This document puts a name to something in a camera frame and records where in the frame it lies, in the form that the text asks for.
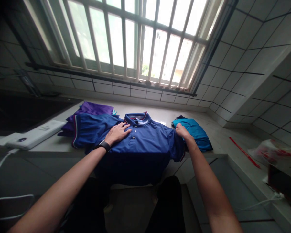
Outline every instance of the black pants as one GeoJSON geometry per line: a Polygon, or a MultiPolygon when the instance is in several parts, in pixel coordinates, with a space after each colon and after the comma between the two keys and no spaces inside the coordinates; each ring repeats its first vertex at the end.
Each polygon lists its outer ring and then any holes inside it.
{"type": "MultiPolygon", "coordinates": [[[[68,209],[60,233],[106,233],[103,208],[109,201],[110,189],[95,178],[89,178],[68,209]]],[[[177,177],[166,178],[157,191],[158,203],[146,233],[185,233],[181,185],[177,177]]]]}

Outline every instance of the sink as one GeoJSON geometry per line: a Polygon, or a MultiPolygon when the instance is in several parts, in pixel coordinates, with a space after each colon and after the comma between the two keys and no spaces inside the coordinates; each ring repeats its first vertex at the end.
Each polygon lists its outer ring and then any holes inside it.
{"type": "Polygon", "coordinates": [[[25,133],[82,99],[66,97],[33,97],[28,93],[0,90],[0,136],[25,133]]]}

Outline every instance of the smartwatch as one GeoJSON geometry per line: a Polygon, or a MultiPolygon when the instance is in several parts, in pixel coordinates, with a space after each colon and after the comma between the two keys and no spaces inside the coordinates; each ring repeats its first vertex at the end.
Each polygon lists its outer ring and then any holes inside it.
{"type": "Polygon", "coordinates": [[[99,144],[95,147],[95,149],[98,148],[98,147],[103,147],[103,148],[105,148],[106,151],[107,151],[107,153],[109,152],[109,150],[111,150],[111,146],[110,146],[108,143],[106,143],[104,140],[102,140],[102,142],[99,143],[99,144]]]}

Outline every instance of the window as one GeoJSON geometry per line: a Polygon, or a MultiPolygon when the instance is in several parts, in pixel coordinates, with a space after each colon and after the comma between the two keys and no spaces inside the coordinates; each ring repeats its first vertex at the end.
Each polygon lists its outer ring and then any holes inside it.
{"type": "Polygon", "coordinates": [[[224,0],[24,2],[52,65],[190,90],[224,0]]]}

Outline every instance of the hand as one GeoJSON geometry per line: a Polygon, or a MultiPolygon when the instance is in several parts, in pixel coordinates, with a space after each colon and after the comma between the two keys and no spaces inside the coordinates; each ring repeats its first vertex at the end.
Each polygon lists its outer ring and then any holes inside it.
{"type": "Polygon", "coordinates": [[[131,131],[132,129],[124,130],[130,126],[130,124],[125,125],[125,122],[119,123],[118,125],[113,126],[105,137],[104,141],[112,146],[113,143],[122,141],[131,131]]]}
{"type": "Polygon", "coordinates": [[[183,137],[184,139],[191,136],[187,129],[181,123],[177,124],[176,133],[177,135],[183,137]]]}

